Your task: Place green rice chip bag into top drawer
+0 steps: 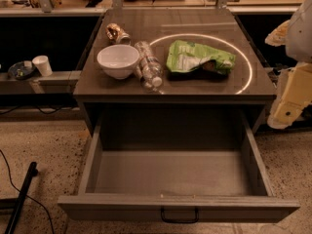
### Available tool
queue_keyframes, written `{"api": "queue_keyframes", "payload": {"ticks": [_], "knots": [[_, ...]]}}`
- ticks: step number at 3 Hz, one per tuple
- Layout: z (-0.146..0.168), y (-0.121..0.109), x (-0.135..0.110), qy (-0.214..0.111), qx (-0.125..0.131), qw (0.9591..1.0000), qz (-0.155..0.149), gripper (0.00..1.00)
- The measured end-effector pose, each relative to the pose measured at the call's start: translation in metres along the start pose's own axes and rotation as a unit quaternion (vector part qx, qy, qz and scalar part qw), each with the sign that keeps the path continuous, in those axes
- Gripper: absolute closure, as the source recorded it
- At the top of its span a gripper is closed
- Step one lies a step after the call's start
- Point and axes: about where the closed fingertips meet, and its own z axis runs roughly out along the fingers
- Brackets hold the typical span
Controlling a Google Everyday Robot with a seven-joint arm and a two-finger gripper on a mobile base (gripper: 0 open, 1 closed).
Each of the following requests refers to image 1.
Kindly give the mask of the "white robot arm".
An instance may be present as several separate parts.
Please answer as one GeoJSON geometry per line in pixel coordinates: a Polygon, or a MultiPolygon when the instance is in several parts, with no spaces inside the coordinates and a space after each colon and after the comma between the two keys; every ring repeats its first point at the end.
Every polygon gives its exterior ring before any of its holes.
{"type": "Polygon", "coordinates": [[[304,0],[289,20],[267,35],[265,43],[284,45],[287,56],[297,61],[295,67],[281,72],[267,119],[269,127],[284,129],[312,102],[312,0],[304,0]]]}

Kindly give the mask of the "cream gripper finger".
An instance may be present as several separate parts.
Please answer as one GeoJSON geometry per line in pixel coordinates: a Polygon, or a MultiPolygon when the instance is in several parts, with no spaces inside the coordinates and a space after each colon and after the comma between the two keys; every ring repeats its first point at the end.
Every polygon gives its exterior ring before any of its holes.
{"type": "Polygon", "coordinates": [[[288,20],[281,23],[271,33],[267,35],[264,42],[273,47],[285,45],[289,23],[290,22],[288,20]]]}

